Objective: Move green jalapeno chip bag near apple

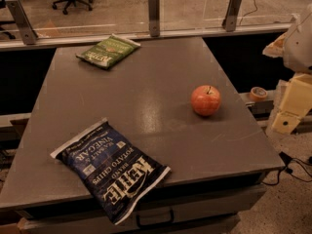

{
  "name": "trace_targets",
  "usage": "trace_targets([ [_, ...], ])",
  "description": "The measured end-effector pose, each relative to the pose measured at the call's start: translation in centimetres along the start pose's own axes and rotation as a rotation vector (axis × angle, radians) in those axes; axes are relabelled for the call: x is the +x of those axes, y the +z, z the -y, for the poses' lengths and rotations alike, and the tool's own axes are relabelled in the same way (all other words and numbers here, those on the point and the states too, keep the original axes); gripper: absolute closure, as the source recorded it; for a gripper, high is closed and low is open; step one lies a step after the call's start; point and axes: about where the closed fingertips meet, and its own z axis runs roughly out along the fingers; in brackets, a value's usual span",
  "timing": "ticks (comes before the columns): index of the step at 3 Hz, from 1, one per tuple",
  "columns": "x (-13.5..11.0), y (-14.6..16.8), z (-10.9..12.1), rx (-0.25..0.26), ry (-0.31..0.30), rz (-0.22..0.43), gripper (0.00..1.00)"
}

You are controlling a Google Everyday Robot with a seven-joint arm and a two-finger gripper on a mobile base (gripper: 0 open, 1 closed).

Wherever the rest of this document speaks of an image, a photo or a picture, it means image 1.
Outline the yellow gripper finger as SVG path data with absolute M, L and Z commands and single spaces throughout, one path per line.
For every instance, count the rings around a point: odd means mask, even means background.
M 300 123 L 301 118 L 289 112 L 278 112 L 272 129 L 280 134 L 290 134 Z

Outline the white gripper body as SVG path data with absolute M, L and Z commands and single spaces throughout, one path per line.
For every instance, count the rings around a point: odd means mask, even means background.
M 287 85 L 280 109 L 298 118 L 307 115 L 312 109 L 312 75 L 294 75 Z

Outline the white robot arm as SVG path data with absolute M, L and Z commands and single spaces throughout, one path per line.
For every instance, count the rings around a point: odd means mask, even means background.
M 290 134 L 312 109 L 312 4 L 262 53 L 282 58 L 284 67 L 294 72 L 272 124 L 274 131 Z

